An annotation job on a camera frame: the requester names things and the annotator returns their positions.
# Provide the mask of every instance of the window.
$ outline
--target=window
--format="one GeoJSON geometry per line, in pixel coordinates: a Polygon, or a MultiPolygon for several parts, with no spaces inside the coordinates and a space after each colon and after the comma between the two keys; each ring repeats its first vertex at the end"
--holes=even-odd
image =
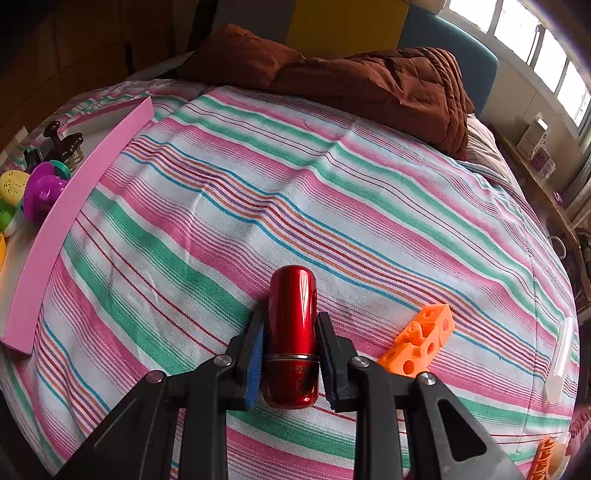
{"type": "Polygon", "coordinates": [[[562,88],[558,92],[558,101],[562,103],[562,106],[574,120],[577,127],[580,126],[583,120],[590,99],[591,95],[589,95],[581,75],[574,68],[574,65],[569,62],[562,88]]]}
{"type": "Polygon", "coordinates": [[[519,0],[447,0],[441,16],[512,63],[573,135],[582,131],[591,117],[589,89],[558,40],[519,0]]]}
{"type": "Polygon", "coordinates": [[[492,16],[495,12],[496,0],[451,0],[449,10],[463,16],[475,24],[480,30],[486,32],[491,26],[492,16]]]}
{"type": "Polygon", "coordinates": [[[544,32],[540,56],[535,63],[534,72],[540,77],[552,92],[555,92],[560,83],[564,66],[566,65],[566,53],[548,30],[544,32]]]}
{"type": "Polygon", "coordinates": [[[534,45],[538,19],[517,0],[504,0],[495,37],[527,61],[534,45]]]}

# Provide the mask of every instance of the hole in block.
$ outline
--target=hole in block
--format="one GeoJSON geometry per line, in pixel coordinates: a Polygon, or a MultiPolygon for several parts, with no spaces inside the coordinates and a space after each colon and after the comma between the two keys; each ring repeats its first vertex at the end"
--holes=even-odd
{"type": "Polygon", "coordinates": [[[405,375],[411,375],[414,372],[414,362],[412,360],[406,360],[402,366],[402,371],[405,375]]]}

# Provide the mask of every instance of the yellow toy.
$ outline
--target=yellow toy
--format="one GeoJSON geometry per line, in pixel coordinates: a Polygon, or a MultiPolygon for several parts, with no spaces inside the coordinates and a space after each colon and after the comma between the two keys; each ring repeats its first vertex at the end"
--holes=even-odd
{"type": "Polygon", "coordinates": [[[22,170],[8,170],[0,176],[0,197],[7,204],[17,207],[25,195],[29,174],[22,170]]]}
{"type": "Polygon", "coordinates": [[[4,240],[4,235],[0,233],[0,268],[2,268],[2,264],[4,263],[4,257],[6,257],[6,241],[4,240]]]}

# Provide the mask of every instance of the orange toy block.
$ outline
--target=orange toy block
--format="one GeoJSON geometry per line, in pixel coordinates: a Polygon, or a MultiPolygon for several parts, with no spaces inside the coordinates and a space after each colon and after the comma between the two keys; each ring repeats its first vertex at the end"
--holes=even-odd
{"type": "Polygon", "coordinates": [[[535,453],[534,462],[531,464],[527,480],[546,479],[554,445],[556,445],[556,440],[552,437],[546,437],[538,444],[538,449],[535,453]]]}
{"type": "Polygon", "coordinates": [[[414,378],[427,370],[454,328],[452,311],[447,303],[425,305],[378,363],[390,373],[414,378]]]}

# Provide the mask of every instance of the red lipstick case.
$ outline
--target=red lipstick case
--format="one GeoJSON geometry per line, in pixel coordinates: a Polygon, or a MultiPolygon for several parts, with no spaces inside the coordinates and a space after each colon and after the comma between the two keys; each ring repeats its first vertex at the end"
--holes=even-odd
{"type": "Polygon", "coordinates": [[[275,408],[306,408],[318,398],[316,279],[288,265],[273,273],[265,325],[262,392],[275,408]]]}

